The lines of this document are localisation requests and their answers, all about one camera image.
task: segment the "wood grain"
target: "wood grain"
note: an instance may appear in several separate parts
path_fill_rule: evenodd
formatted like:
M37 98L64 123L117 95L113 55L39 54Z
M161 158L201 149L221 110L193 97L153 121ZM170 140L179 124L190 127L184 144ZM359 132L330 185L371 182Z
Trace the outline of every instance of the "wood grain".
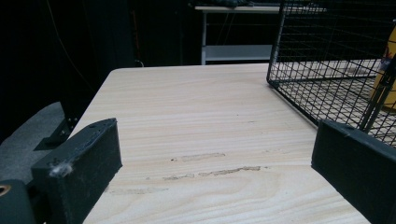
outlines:
M367 223L310 167L317 129L266 71L113 71L74 131L118 120L123 167L86 223Z

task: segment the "shelf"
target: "shelf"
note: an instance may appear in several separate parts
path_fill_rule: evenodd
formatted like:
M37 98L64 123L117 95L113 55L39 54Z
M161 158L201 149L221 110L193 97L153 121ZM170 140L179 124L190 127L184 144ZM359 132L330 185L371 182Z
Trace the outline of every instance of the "shelf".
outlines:
M205 46L205 60L208 61L242 61L269 60L272 45L223 45Z

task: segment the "black wire basket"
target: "black wire basket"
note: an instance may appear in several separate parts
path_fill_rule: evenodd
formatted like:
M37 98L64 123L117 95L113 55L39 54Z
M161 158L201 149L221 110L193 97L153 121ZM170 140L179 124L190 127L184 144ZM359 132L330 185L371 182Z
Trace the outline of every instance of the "black wire basket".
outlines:
M268 83L314 123L396 147L396 1L284 0L280 13Z

